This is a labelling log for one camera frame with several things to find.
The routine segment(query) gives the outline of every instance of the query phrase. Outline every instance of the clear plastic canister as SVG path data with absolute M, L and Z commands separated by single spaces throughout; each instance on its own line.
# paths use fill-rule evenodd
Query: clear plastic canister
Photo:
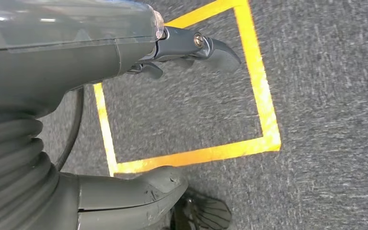
M 0 49 L 10 52 L 154 42 L 163 25 L 149 5 L 127 0 L 0 0 Z

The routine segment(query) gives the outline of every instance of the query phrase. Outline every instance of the gray carpet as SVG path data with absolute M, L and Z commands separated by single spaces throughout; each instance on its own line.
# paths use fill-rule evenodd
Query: gray carpet
M 167 19 L 208 1 L 146 1 Z M 260 48 L 279 123 L 280 152 L 184 167 L 191 186 L 226 200 L 233 230 L 368 229 L 368 0 L 254 0 Z M 232 11 L 194 27 L 242 54 Z M 246 67 L 233 75 L 162 66 L 157 81 L 104 82 L 119 162 L 261 136 Z M 65 170 L 107 175 L 91 86 Z M 53 159 L 74 108 L 67 95 L 43 118 Z

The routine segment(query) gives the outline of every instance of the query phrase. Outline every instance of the yellow tape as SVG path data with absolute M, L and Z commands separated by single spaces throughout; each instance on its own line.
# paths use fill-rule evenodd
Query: yellow tape
M 166 23 L 166 25 L 177 28 L 186 28 L 221 12 L 229 10 L 232 7 L 233 3 L 230 0 L 217 0 L 183 16 L 180 16 L 179 18 Z
M 188 27 L 232 7 L 241 35 L 263 137 L 206 149 L 119 163 L 118 171 L 115 171 L 115 173 L 139 173 L 164 165 L 185 166 L 280 150 L 281 140 L 276 114 L 248 0 L 217 0 L 166 25 L 181 28 Z
M 247 0 L 238 0 L 237 2 L 239 5 L 234 7 L 234 11 L 245 53 L 246 66 L 248 67 L 251 78 L 257 112 L 260 117 L 263 137 L 269 138 L 270 141 L 268 143 L 277 146 L 276 150 L 280 150 L 280 133 L 278 131 L 272 96 L 266 78 L 265 66 L 251 16 L 252 12 Z
M 111 129 L 109 127 L 108 113 L 106 112 L 104 90 L 102 89 L 102 83 L 94 85 L 96 107 L 98 109 L 99 123 L 101 125 L 103 145 L 105 147 L 106 161 L 108 162 L 109 175 L 114 176 L 114 172 L 117 172 L 116 155 L 114 144 L 112 142 Z

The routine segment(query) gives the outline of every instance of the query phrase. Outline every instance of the ribbed hose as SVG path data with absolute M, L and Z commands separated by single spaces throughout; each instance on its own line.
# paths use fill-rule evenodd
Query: ribbed hose
M 0 229 L 24 229 L 58 184 L 58 172 L 36 137 L 40 121 L 0 115 Z

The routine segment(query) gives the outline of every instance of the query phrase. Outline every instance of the black cable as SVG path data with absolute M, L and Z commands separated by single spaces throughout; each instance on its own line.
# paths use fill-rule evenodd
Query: black cable
M 72 123 L 71 131 L 69 133 L 69 138 L 67 139 L 66 146 L 64 147 L 63 152 L 57 159 L 56 169 L 60 171 L 69 157 L 72 147 L 74 147 L 75 140 L 77 139 L 78 132 L 81 126 L 82 120 L 82 111 L 84 110 L 84 87 L 81 87 L 77 90 L 77 100 L 75 103 L 75 114 L 74 121 Z

